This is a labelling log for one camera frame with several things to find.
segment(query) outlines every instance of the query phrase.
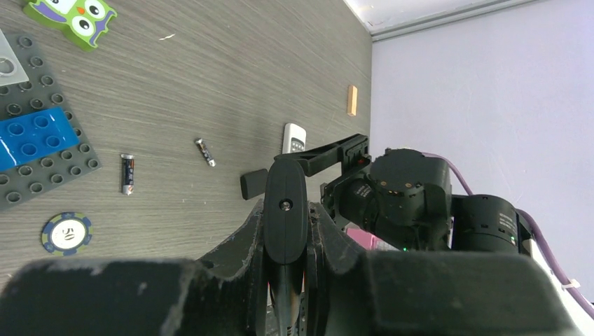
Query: cable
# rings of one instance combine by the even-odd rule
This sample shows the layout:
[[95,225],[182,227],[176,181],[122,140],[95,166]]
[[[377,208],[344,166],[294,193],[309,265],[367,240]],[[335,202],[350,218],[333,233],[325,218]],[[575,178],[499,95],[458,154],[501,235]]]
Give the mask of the cable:
[[[462,184],[464,191],[466,191],[466,193],[468,195],[473,195],[472,190],[470,190],[470,187],[468,186],[468,183],[464,180],[464,177],[462,177],[462,174],[460,173],[458,168],[456,168],[456,166],[451,161],[449,161],[445,157],[437,155],[437,154],[423,153],[423,155],[427,156],[428,158],[440,158],[442,160],[445,160],[448,163],[448,166],[450,167],[452,172],[454,172],[454,175],[456,175],[456,177],[458,178],[458,181],[460,182],[460,184]],[[559,265],[557,258],[555,258],[555,256],[553,255],[553,252],[551,251],[551,247],[549,247],[546,239],[544,239],[542,231],[540,230],[540,227],[537,225],[534,218],[531,215],[529,215],[526,211],[523,211],[520,209],[516,209],[516,211],[522,217],[524,217],[524,219],[528,222],[528,225],[531,227],[532,235],[534,236],[534,240],[536,241],[537,246],[539,247],[540,251],[542,252],[542,255],[544,257],[544,260],[546,261],[546,264],[551,268],[551,270],[553,270],[555,277],[557,277],[557,279],[559,280],[559,282],[562,285],[564,285],[564,286],[571,285],[572,284],[571,280],[569,280],[569,278],[567,277],[567,275],[565,274],[565,272]],[[586,314],[589,315],[592,319],[594,319],[594,307],[579,292],[579,290],[577,290],[577,288],[572,287],[572,286],[566,287],[566,290],[574,298],[574,300],[576,300],[578,305],[586,312]]]

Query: green owl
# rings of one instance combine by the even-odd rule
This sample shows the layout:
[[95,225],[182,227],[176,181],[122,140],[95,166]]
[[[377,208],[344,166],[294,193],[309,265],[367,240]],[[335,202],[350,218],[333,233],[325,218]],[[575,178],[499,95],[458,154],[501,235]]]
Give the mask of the green owl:
[[27,0],[23,11],[33,20],[55,29],[86,51],[97,48],[97,39],[118,16],[102,0]]

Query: screw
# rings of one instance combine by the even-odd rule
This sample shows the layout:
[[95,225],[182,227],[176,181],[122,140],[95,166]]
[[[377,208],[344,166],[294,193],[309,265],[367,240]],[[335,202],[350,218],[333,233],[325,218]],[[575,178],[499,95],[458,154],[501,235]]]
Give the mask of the screw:
[[280,208],[285,211],[289,211],[291,210],[291,203],[289,203],[289,201],[283,201],[280,203]]

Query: pink object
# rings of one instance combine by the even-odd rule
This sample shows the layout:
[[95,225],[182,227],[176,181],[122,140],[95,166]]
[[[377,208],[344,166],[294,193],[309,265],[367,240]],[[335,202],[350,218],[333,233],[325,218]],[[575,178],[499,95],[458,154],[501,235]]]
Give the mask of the pink object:
[[368,250],[395,250],[385,241],[361,229],[347,229],[347,235]]

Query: blue poker chip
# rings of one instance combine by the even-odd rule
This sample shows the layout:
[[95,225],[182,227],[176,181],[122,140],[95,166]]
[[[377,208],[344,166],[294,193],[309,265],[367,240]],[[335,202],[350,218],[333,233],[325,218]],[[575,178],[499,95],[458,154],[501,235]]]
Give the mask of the blue poker chip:
[[79,212],[64,212],[43,227],[41,244],[57,256],[72,256],[91,241],[91,221]]

